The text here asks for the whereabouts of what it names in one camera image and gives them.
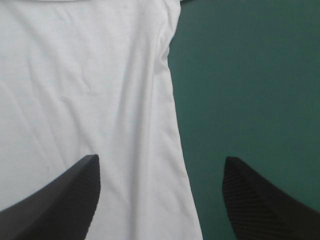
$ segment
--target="white fabric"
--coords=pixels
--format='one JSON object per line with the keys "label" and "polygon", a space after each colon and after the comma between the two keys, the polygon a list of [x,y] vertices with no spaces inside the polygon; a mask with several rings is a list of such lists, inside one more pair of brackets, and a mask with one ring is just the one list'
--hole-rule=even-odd
{"label": "white fabric", "polygon": [[179,0],[0,1],[0,210],[88,154],[87,240],[201,240],[169,43]]}

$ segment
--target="textured black surface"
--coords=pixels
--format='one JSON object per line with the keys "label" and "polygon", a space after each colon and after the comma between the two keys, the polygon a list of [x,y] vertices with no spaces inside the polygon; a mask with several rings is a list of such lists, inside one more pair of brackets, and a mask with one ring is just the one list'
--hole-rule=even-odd
{"label": "textured black surface", "polygon": [[87,155],[23,201],[0,212],[0,240],[84,240],[100,196],[98,155]]}
{"label": "textured black surface", "polygon": [[222,192],[239,240],[319,240],[320,214],[271,184],[237,157],[227,157]]}

